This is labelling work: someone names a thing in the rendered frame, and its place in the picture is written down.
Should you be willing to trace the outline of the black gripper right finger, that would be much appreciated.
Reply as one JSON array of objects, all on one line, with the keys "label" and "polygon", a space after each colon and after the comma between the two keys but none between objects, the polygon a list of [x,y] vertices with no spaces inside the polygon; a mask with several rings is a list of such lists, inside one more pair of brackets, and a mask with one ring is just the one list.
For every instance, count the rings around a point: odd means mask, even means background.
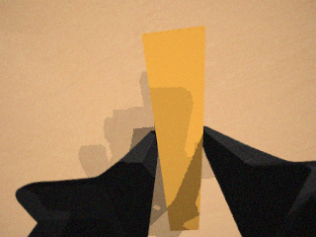
[{"label": "black gripper right finger", "polygon": [[316,194],[316,160],[287,161],[208,126],[203,149],[241,237],[285,237]]}]

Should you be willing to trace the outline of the yellow bar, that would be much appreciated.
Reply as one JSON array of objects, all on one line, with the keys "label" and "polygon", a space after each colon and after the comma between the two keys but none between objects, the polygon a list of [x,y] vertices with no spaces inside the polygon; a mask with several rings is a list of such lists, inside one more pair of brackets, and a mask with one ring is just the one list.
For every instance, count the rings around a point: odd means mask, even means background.
[{"label": "yellow bar", "polygon": [[199,230],[205,26],[141,36],[170,229]]}]

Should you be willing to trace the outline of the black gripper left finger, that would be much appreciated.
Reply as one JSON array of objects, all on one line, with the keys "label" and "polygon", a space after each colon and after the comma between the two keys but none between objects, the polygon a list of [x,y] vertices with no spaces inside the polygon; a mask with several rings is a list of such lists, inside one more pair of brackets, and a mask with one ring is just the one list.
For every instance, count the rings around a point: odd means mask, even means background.
[{"label": "black gripper left finger", "polygon": [[15,196],[36,223],[104,219],[117,237],[148,237],[157,160],[156,130],[151,130],[97,177],[28,183]]}]

